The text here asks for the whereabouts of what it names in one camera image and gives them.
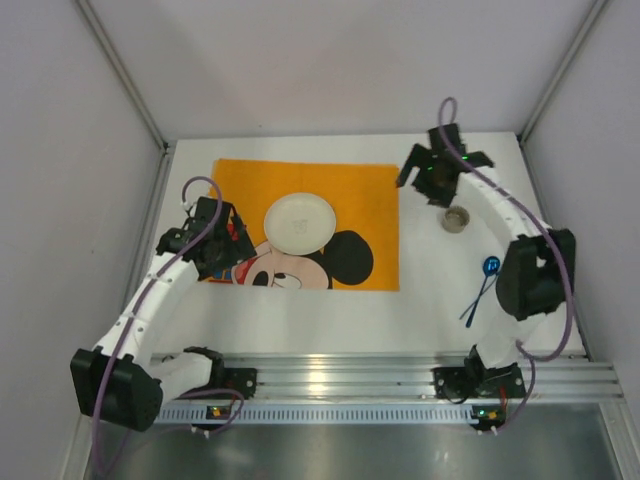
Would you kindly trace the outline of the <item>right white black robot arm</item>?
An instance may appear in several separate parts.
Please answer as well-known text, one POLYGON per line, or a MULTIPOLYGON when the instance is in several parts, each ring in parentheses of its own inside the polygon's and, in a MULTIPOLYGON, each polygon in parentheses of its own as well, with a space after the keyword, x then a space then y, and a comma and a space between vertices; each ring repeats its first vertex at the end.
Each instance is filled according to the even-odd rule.
POLYGON ((493 274, 500 310, 481 330, 469 355, 485 370, 506 368, 518 356, 532 362, 554 360, 570 339, 574 319, 574 234, 552 229, 508 191, 484 152, 467 151, 457 123, 441 124, 427 135, 429 146, 413 145, 397 187, 411 184, 442 211, 471 213, 503 250, 493 274), (559 308, 565 310, 565 321, 558 346, 546 355, 527 351, 524 344, 530 335, 559 308))

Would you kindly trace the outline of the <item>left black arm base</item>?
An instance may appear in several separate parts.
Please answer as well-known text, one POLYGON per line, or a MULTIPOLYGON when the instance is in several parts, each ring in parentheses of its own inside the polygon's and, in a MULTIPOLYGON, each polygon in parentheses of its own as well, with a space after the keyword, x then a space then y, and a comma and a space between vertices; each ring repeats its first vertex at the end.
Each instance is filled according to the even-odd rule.
POLYGON ((254 397, 258 385, 258 370, 255 368, 225 367, 209 384, 191 389, 179 396, 180 400, 196 399, 238 399, 254 397))

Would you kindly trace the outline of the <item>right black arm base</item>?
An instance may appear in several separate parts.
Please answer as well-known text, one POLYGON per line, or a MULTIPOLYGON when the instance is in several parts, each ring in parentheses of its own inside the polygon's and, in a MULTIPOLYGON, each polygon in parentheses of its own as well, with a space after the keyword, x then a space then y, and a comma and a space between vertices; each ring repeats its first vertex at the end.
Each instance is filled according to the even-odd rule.
POLYGON ((435 396, 454 404, 470 399, 522 399, 526 388, 516 365, 472 374, 464 367, 438 367, 432 370, 435 396))

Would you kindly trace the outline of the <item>speckled ceramic cup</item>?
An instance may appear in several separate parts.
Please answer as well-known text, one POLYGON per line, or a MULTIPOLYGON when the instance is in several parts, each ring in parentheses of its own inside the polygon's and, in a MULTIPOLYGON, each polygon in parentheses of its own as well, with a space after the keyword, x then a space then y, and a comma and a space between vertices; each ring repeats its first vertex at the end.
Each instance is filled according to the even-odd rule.
POLYGON ((453 205, 446 208, 441 214, 441 227, 448 233, 459 234, 470 223, 470 213, 461 206, 453 205))

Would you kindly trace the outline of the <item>orange cartoon mouse placemat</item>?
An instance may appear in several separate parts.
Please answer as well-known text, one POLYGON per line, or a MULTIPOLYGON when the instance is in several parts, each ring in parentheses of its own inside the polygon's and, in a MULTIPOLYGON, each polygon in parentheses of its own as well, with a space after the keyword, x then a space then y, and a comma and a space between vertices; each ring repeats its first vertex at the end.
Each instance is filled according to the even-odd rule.
POLYGON ((239 210, 256 254, 210 276, 209 282, 293 290, 398 290, 397 174, 391 164, 218 159, 212 178, 239 210), (281 251, 264 229, 269 208, 298 193, 323 199, 336 216, 331 237, 303 255, 281 251))

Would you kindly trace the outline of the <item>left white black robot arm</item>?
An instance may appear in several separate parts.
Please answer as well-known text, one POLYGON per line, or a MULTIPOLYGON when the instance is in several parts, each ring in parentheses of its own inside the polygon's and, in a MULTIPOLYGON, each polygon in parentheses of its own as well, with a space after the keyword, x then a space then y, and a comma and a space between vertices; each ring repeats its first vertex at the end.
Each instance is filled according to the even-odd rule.
POLYGON ((233 204, 199 198, 183 225, 160 237, 141 285, 108 333, 92 349, 73 355, 70 370, 80 412, 144 432, 171 400, 249 396, 230 382, 222 355, 208 347, 187 347, 159 364, 152 358, 187 291, 254 253, 233 204))

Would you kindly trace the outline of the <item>cream round plate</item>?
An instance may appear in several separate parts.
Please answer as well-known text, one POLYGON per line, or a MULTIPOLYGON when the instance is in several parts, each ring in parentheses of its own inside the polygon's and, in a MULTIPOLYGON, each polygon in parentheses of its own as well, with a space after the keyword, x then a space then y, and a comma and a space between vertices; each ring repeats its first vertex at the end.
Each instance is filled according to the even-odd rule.
POLYGON ((268 209, 263 228, 276 250, 294 256, 321 250, 336 232, 331 205, 318 195, 298 192, 276 200, 268 209))

